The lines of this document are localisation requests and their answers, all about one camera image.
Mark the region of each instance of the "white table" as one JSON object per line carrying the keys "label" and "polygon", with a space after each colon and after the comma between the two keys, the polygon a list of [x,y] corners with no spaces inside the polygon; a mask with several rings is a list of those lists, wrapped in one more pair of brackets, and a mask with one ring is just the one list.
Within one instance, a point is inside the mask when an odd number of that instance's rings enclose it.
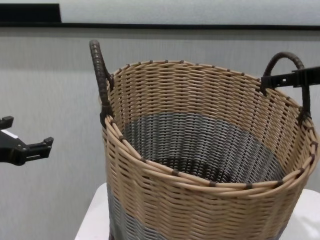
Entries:
{"label": "white table", "polygon": [[[107,240],[107,184],[96,191],[75,240]],[[320,240],[320,193],[304,189],[280,240]]]}

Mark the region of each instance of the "basket rim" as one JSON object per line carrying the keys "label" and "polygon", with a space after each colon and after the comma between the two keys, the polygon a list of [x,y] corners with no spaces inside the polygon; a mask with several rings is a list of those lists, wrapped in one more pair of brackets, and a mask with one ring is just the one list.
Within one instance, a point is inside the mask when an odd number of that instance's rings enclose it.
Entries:
{"label": "basket rim", "polygon": [[[130,67],[137,67],[139,65],[144,64],[187,64],[190,66],[197,67],[210,67],[217,68],[222,71],[230,72],[235,75],[242,75],[250,78],[251,80],[255,80],[260,83],[260,79],[257,77],[253,77],[251,75],[245,74],[243,72],[233,71],[223,67],[217,67],[209,64],[198,64],[192,63],[188,61],[175,61],[175,60],[163,60],[163,61],[144,61],[144,62],[135,62],[132,64],[127,64],[126,66],[119,68],[115,72],[112,73],[113,76],[116,76],[121,71],[126,70]],[[284,94],[282,91],[278,89],[268,89],[271,94],[277,94],[284,97],[291,107],[300,108],[300,105],[292,98]],[[144,172],[153,175],[155,178],[159,178],[166,182],[170,182],[176,187],[181,187],[191,191],[197,191],[207,194],[212,194],[219,197],[245,197],[245,198],[265,198],[277,194],[283,190],[290,190],[294,188],[296,185],[299,185],[305,182],[311,173],[314,171],[320,156],[320,149],[318,146],[319,136],[315,130],[313,121],[308,118],[304,121],[301,128],[306,128],[308,134],[312,138],[312,142],[315,144],[310,145],[309,157],[307,157],[300,169],[296,169],[288,174],[286,174],[282,180],[280,181],[261,181],[254,183],[217,183],[212,182],[210,180],[203,179],[199,176],[194,176],[184,172],[173,171],[172,168],[162,165],[157,162],[153,162],[148,159],[144,159],[141,155],[132,147],[132,145],[123,138],[122,132],[118,128],[116,122],[113,117],[107,115],[104,119],[106,124],[106,129],[103,129],[103,132],[113,141],[117,143],[119,147],[119,151],[125,157],[127,157],[130,161],[141,166]]]}

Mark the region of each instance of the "basket weave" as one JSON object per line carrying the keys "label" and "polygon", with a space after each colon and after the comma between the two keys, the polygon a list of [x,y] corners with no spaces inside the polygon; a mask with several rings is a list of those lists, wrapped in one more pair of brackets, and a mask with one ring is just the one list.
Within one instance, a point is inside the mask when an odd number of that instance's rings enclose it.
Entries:
{"label": "basket weave", "polygon": [[110,75],[99,43],[90,47],[110,239],[279,239],[319,159],[300,106],[212,65],[147,61]]}

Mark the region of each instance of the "whiteboard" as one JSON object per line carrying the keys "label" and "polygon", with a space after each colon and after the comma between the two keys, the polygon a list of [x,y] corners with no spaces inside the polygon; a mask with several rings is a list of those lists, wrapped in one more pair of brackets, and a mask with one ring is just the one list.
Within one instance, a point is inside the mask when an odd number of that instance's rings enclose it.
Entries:
{"label": "whiteboard", "polygon": [[0,0],[58,4],[61,23],[320,26],[319,0]]}

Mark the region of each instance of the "gray wall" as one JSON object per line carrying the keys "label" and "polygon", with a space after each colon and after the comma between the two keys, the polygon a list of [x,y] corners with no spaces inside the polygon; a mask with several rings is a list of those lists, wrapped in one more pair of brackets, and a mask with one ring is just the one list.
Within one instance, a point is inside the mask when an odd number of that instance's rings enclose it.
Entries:
{"label": "gray wall", "polygon": [[[184,59],[260,76],[280,51],[320,65],[320,32],[312,31],[0,28],[0,117],[13,115],[11,131],[27,143],[55,138],[49,159],[1,164],[1,240],[73,240],[105,182],[93,38],[112,72],[132,62]],[[293,68],[283,60],[274,73]],[[301,103],[300,89],[284,90]],[[320,86],[311,95],[319,131]],[[320,192],[319,173],[307,187]]]}

